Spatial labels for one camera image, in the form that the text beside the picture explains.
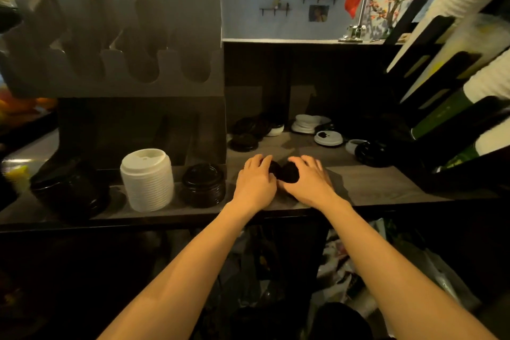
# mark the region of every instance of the gray cup organizer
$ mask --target gray cup organizer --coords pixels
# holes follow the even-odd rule
[[[0,71],[19,98],[222,97],[220,0],[15,0]]]

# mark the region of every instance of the person's right hand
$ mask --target person's right hand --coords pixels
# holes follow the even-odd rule
[[[335,194],[328,173],[319,160],[303,155],[289,157],[299,170],[297,183],[278,181],[278,186],[290,193],[300,202],[319,210],[328,206],[338,195]]]

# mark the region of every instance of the person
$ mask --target person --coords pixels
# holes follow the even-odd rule
[[[269,174],[271,159],[257,155],[246,161],[232,201],[124,308],[99,340],[188,339],[234,241],[271,203],[277,185],[330,221],[398,340],[495,339],[335,194],[319,160],[290,157],[299,180],[289,184],[277,183]]]

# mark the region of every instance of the white cup lid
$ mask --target white cup lid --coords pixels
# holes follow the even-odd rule
[[[161,149],[140,149],[122,159],[120,170],[127,175],[145,175],[157,171],[165,158],[166,153]]]

